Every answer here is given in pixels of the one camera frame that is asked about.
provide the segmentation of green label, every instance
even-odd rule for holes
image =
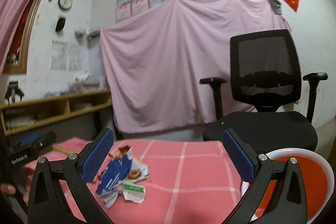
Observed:
[[[143,187],[139,187],[139,186],[135,186],[135,185],[124,184],[124,189],[125,190],[130,190],[130,191],[144,193]]]

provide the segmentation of wooden shelf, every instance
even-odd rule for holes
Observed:
[[[89,105],[77,109],[78,105]],[[95,112],[112,105],[109,90],[101,90],[92,93],[66,94],[58,97],[48,97],[39,100],[23,101],[14,104],[0,105],[0,118],[6,136],[24,132],[51,123],[63,121],[76,116]],[[6,128],[6,120],[10,117],[22,115],[34,115],[37,117],[33,124],[22,125],[13,128]]]

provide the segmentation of mesh backrest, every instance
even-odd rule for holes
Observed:
[[[231,38],[231,88],[235,100],[275,111],[300,98],[301,72],[288,30]]]
[[[252,183],[254,181],[254,165],[228,130],[223,132],[222,142],[241,179]]]
[[[81,179],[84,183],[93,181],[114,143],[114,132],[108,129],[82,165]]]

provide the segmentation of pink tablecloth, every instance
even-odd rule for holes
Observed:
[[[73,138],[63,148],[77,150],[85,141]],[[169,142],[131,139],[115,142],[110,153],[118,147],[132,146],[133,155],[150,167],[147,180],[138,184],[146,187],[143,203],[126,202],[119,196],[116,203],[105,209],[116,224],[220,224],[240,199],[241,179],[222,143]],[[52,151],[49,160],[60,160],[65,154]],[[107,157],[100,169],[103,170]],[[29,167],[35,167],[36,161]],[[70,192],[61,182],[73,214],[84,220]],[[104,204],[95,194],[97,183],[88,188],[100,206]]]

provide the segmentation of blue snack wrapper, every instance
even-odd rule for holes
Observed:
[[[124,155],[112,160],[106,167],[96,193],[104,195],[113,191],[119,180],[123,180],[129,173],[132,165],[132,155]]]

